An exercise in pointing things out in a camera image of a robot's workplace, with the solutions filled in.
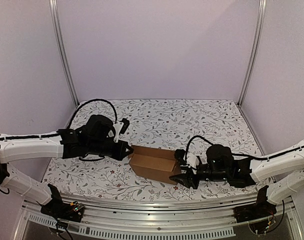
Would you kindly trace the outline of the brown cardboard box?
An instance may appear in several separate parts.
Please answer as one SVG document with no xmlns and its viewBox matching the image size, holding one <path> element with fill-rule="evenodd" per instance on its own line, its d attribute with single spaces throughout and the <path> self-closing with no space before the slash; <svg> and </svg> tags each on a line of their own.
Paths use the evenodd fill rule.
<svg viewBox="0 0 304 240">
<path fill-rule="evenodd" d="M 171 176 L 181 173 L 181 167 L 175 159 L 175 151 L 132 145 L 133 153 L 128 157 L 134 173 L 145 179 L 176 185 Z"/>
</svg>

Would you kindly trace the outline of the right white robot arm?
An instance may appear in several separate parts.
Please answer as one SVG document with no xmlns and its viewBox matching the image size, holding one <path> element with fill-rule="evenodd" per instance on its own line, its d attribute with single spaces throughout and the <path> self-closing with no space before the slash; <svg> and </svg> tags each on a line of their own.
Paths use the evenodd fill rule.
<svg viewBox="0 0 304 240">
<path fill-rule="evenodd" d="M 200 181 L 227 182 L 232 187 L 245 188 L 286 173 L 285 178 L 259 193 L 263 198 L 250 208 L 254 218 L 261 218 L 270 210 L 270 205 L 277 205 L 304 188 L 304 139 L 287 149 L 261 157 L 233 153 L 227 146 L 211 143 L 206 150 L 206 163 L 188 148 L 177 149 L 174 158 L 184 172 L 170 176 L 170 180 L 188 189 L 197 189 Z"/>
</svg>

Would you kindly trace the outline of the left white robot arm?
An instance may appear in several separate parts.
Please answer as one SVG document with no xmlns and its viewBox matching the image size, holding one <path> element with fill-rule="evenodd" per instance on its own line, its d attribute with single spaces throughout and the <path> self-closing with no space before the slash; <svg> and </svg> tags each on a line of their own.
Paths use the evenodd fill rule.
<svg viewBox="0 0 304 240">
<path fill-rule="evenodd" d="M 67 210 L 57 189 L 23 174 L 11 162 L 38 158 L 84 159 L 88 155 L 121 161 L 133 151 L 126 141 L 109 134 L 88 135 L 80 129 L 66 128 L 36 135 L 0 134 L 0 186 L 46 205 L 55 217 L 62 217 Z"/>
</svg>

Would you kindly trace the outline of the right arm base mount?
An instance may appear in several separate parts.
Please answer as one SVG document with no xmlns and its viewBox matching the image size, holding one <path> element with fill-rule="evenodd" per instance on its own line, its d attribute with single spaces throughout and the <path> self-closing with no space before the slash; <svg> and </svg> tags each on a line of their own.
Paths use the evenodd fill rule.
<svg viewBox="0 0 304 240">
<path fill-rule="evenodd" d="M 237 223 L 268 217 L 277 213 L 276 205 L 268 202 L 268 186 L 264 186 L 257 193 L 255 203 L 233 208 L 233 216 Z"/>
</svg>

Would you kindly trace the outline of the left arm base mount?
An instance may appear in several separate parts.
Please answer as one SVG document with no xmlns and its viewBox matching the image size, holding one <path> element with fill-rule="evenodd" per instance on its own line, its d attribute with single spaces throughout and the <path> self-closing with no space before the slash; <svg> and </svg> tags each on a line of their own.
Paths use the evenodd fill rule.
<svg viewBox="0 0 304 240">
<path fill-rule="evenodd" d="M 51 199 L 47 204 L 41 205 L 40 212 L 54 219 L 80 223 L 85 211 L 85 205 L 77 201 L 65 203 L 62 200 L 60 192 L 54 185 L 48 184 L 47 186 L 51 192 Z"/>
</svg>

